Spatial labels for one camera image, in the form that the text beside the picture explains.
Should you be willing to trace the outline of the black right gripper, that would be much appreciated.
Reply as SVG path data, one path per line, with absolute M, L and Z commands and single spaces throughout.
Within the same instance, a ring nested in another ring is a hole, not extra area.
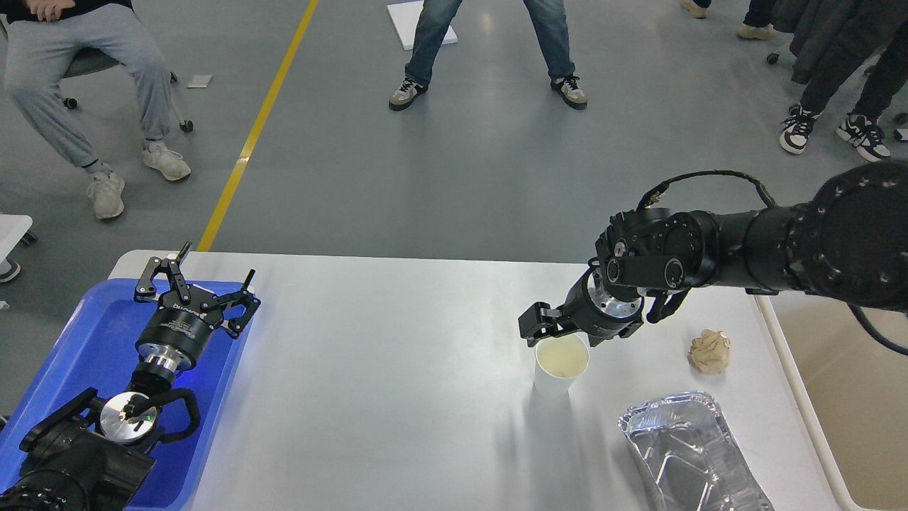
M 532 348 L 543 339 L 582 331 L 595 347 L 614 336 L 632 336 L 643 324 L 643 304 L 644 299 L 632 292 L 613 290 L 600 267 L 590 266 L 568 291 L 564 305 L 532 304 L 518 319 L 519 334 Z

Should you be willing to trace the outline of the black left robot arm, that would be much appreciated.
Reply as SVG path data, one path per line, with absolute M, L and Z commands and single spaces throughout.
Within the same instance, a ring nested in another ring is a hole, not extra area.
M 2 431 L 4 510 L 177 510 L 199 482 L 260 299 L 190 282 L 188 248 L 78 304 Z

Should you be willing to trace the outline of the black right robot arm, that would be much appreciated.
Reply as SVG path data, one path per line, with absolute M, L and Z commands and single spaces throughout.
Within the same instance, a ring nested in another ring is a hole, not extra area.
M 907 307 L 907 167 L 857 166 L 829 179 L 811 201 L 781 207 L 760 182 L 761 210 L 724 214 L 656 207 L 670 181 L 611 216 L 596 256 L 564 304 L 532 304 L 519 317 L 529 347 L 581 331 L 590 346 L 631 336 L 671 316 L 691 289 L 737 287 L 752 295 L 798 290 L 848 304 L 867 333 L 896 353 L 865 308 Z

